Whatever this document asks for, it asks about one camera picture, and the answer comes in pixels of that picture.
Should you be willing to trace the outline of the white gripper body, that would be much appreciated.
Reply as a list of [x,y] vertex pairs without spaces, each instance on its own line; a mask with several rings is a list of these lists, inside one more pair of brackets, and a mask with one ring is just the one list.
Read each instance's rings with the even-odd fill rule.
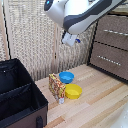
[[62,37],[62,43],[68,46],[73,46],[76,41],[76,38],[76,35],[72,35],[66,32]]

